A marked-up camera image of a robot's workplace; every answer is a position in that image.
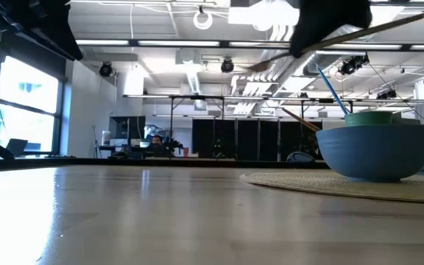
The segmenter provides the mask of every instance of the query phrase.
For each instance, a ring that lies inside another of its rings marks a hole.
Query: desk
[[[235,158],[156,158],[156,157],[148,157],[145,158],[147,160],[188,160],[188,161],[236,161]]]
[[[251,170],[0,172],[0,264],[424,264],[424,204],[241,182]]]

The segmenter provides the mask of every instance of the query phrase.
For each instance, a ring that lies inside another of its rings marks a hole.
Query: stick
[[[303,124],[305,127],[307,127],[310,130],[313,130],[314,132],[318,132],[320,131],[320,128],[318,128],[317,126],[311,124],[310,122],[306,121],[305,119],[300,118],[299,116],[293,114],[292,112],[286,110],[285,108],[282,108],[283,112],[289,114],[290,116],[292,116],[292,118],[298,120],[301,124]]]
[[[312,51],[316,51],[318,49],[323,49],[325,47],[332,46],[334,44],[344,43],[346,41],[354,40],[354,39],[357,39],[357,38],[360,38],[360,37],[364,37],[364,36],[371,35],[371,34],[374,34],[374,33],[377,33],[377,32],[381,32],[383,30],[393,29],[395,27],[403,26],[403,25],[411,23],[411,22],[419,21],[420,19],[423,19],[423,18],[424,18],[424,13],[421,13],[421,14],[418,14],[418,15],[410,16],[408,18],[402,18],[402,19],[398,19],[396,21],[391,21],[391,22],[388,22],[388,23],[385,23],[385,24],[382,24],[382,25],[379,25],[379,26],[370,27],[368,29],[360,29],[357,32],[337,36],[337,37],[334,37],[334,38],[329,38],[327,40],[322,40],[319,43],[315,43],[314,45],[311,45],[311,46],[305,48],[303,50],[303,54],[306,53],[306,52],[312,52]],[[272,61],[275,61],[275,60],[283,58],[283,57],[288,57],[288,56],[291,56],[290,52],[278,54],[274,57],[269,58],[268,60],[264,60],[260,63],[257,63],[253,66],[248,67],[248,71],[253,71],[253,72],[265,71],[269,68],[269,64]]]

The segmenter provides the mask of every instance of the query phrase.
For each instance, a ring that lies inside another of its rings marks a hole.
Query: blue straw
[[[327,84],[328,88],[330,88],[331,93],[333,94],[333,97],[336,99],[336,102],[338,102],[338,105],[343,110],[344,114],[349,114],[350,111],[343,105],[343,102],[339,99],[338,95],[336,94],[335,90],[331,86],[330,82],[328,81],[327,77],[323,74],[322,69],[320,69],[319,66],[317,66],[318,72],[323,78],[323,81],[325,81],[325,84]]]

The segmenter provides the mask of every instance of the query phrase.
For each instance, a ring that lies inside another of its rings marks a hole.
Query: computer monitor
[[[145,116],[110,117],[110,137],[112,139],[143,139],[145,135]]]

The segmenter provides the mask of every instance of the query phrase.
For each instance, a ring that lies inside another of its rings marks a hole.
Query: black partition
[[[238,121],[237,160],[258,160],[259,124],[257,120]]]
[[[278,161],[277,121],[260,121],[259,161]]]
[[[194,119],[192,121],[192,152],[200,158],[212,158],[213,119]]]
[[[236,158],[235,120],[215,120],[215,141],[220,141],[221,149],[214,150],[218,155],[221,152],[226,158]]]
[[[322,129],[322,122],[311,122]],[[282,161],[286,161],[287,156],[292,152],[307,152],[312,141],[315,140],[315,132],[302,126],[297,121],[280,122],[280,156]]]

